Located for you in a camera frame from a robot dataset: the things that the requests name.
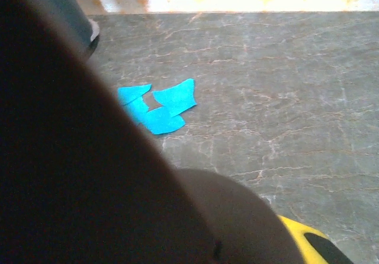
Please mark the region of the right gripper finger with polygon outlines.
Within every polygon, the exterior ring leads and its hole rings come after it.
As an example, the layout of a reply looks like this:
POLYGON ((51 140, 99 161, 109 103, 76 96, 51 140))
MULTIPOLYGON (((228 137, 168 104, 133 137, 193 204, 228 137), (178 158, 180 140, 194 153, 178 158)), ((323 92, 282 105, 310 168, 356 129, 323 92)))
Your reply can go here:
POLYGON ((297 244, 305 264, 354 264, 321 231, 281 215, 278 217, 297 244))

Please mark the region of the black pink cartoon-face brush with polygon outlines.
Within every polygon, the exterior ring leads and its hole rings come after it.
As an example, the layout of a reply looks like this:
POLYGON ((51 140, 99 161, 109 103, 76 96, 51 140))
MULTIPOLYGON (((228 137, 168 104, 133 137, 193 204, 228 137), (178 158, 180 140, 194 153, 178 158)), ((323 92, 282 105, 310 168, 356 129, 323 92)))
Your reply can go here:
POLYGON ((175 171, 47 0, 0 0, 0 264, 303 264, 257 196, 175 171))

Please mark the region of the blue paper scrap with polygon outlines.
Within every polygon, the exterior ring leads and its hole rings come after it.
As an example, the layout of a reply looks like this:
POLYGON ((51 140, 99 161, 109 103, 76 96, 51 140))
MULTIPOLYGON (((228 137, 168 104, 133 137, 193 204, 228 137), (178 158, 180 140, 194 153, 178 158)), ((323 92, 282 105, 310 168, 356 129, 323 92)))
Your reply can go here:
POLYGON ((180 115, 171 117, 166 107, 158 107, 149 111, 149 107, 142 97, 138 97, 122 107, 136 125, 141 124, 154 135, 171 133, 185 125, 185 120, 180 115))
POLYGON ((178 85, 152 92, 154 99, 168 110, 171 117, 196 106, 195 80, 187 79, 178 85))
POLYGON ((150 91, 152 85, 125 86, 117 89, 117 98, 121 105, 127 105, 150 91))

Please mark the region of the dark blue trash bin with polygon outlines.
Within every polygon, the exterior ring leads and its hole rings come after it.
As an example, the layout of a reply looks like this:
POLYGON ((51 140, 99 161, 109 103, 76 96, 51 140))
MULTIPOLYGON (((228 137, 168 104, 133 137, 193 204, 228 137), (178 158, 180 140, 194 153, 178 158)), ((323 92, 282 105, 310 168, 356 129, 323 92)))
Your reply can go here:
POLYGON ((63 18, 80 39, 85 57, 89 58, 99 42, 98 23, 85 15, 76 0, 57 0, 57 2, 63 18))

